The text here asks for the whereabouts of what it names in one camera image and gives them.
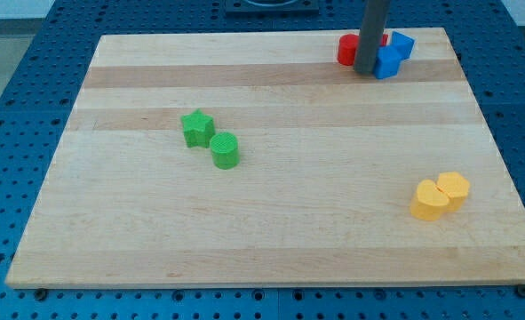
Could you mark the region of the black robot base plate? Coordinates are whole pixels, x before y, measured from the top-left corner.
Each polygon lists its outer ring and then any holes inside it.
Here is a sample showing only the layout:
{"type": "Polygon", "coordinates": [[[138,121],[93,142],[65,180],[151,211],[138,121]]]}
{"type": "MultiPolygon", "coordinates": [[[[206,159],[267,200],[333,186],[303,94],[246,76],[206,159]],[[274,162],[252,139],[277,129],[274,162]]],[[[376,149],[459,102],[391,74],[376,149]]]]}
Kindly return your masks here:
{"type": "Polygon", "coordinates": [[[318,0],[224,0],[226,15],[318,13],[318,0]]]}

